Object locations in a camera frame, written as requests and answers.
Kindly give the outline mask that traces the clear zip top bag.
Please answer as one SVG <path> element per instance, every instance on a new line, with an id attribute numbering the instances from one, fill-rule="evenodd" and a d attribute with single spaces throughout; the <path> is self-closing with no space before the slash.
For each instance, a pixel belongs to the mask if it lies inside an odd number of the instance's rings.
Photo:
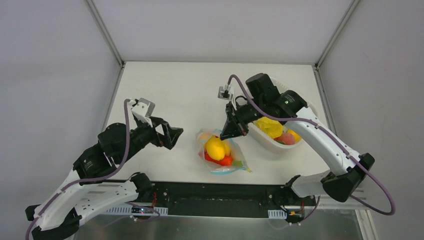
<path id="1" fill-rule="evenodd" d="M 220 139 L 219 129 L 201 129 L 195 136 L 198 158 L 214 175 L 251 172 L 240 146 L 233 139 Z"/>

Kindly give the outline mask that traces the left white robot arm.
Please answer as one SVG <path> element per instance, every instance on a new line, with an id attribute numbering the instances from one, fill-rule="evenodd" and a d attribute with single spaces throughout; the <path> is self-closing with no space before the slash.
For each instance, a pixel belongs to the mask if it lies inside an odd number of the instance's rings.
<path id="1" fill-rule="evenodd" d="M 88 197 L 88 193 L 116 175 L 147 145 L 171 150 L 183 131 L 159 117 L 152 117 L 151 123 L 137 120 L 135 129 L 130 129 L 128 122 L 109 125 L 98 135 L 98 142 L 73 163 L 68 176 L 50 199 L 25 209 L 30 221 L 25 238 L 64 240 L 87 221 L 114 206 L 136 200 L 149 201 L 153 185 L 141 172 L 132 174 L 114 190 L 96 197 Z"/>

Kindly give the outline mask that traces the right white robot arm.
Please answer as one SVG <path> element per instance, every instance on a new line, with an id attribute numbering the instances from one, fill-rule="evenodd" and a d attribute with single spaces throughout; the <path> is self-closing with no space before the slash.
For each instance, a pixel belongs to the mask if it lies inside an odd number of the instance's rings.
<path id="1" fill-rule="evenodd" d="M 329 168 L 315 175 L 294 176 L 285 185 L 284 200 L 296 205 L 304 197 L 326 194 L 335 201 L 346 202 L 374 165 L 374 157 L 347 146 L 319 121 L 305 99 L 293 90 L 280 92 L 266 73 L 258 73 L 245 83 L 244 105 L 236 103 L 230 83 L 219 87 L 218 98 L 228 101 L 220 139 L 246 136 L 248 125 L 262 117 L 278 121 L 297 133 Z"/>

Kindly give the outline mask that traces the white plastic basin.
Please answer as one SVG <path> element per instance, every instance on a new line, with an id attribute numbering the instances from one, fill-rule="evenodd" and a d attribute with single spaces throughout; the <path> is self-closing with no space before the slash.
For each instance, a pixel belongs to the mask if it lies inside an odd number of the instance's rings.
<path id="1" fill-rule="evenodd" d="M 316 105 L 310 100 L 309 97 L 305 96 L 298 88 L 291 86 L 289 83 L 280 81 L 277 78 L 270 77 L 272 83 L 277 87 L 280 93 L 284 93 L 287 90 L 292 90 L 300 95 L 307 103 L 308 107 L 313 111 L 313 113 L 319 117 L 320 113 L 318 112 Z M 255 123 L 248 124 L 249 132 L 248 135 L 253 137 L 259 144 L 261 144 L 268 151 L 275 154 L 282 154 L 284 151 L 293 150 L 302 144 L 305 143 L 303 139 L 300 139 L 298 142 L 292 145 L 286 145 L 277 142 L 274 139 L 271 139 L 266 133 L 260 130 Z"/>

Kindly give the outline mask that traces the yellow napa cabbage toy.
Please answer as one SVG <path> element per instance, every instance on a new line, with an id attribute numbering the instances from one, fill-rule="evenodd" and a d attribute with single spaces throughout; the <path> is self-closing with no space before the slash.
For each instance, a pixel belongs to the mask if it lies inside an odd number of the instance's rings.
<path id="1" fill-rule="evenodd" d="M 280 122 L 265 116 L 256 120 L 254 125 L 271 139 L 276 139 L 284 133 L 284 127 Z"/>

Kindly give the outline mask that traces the pink peach toy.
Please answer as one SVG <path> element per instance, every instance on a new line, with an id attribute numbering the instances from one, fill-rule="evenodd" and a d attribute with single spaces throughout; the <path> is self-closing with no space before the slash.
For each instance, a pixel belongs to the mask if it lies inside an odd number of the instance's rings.
<path id="1" fill-rule="evenodd" d="M 283 145 L 294 145 L 296 144 L 295 136 L 291 133 L 283 132 L 281 136 L 277 137 L 275 139 L 277 142 L 283 144 Z"/>

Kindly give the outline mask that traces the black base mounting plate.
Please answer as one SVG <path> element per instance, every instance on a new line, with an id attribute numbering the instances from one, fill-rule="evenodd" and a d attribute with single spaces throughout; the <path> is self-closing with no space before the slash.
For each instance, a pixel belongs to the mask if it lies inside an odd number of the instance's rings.
<path id="1" fill-rule="evenodd" d="M 283 198 L 280 185 L 154 181 L 135 189 L 136 201 L 156 200 L 169 216 L 268 218 Z"/>

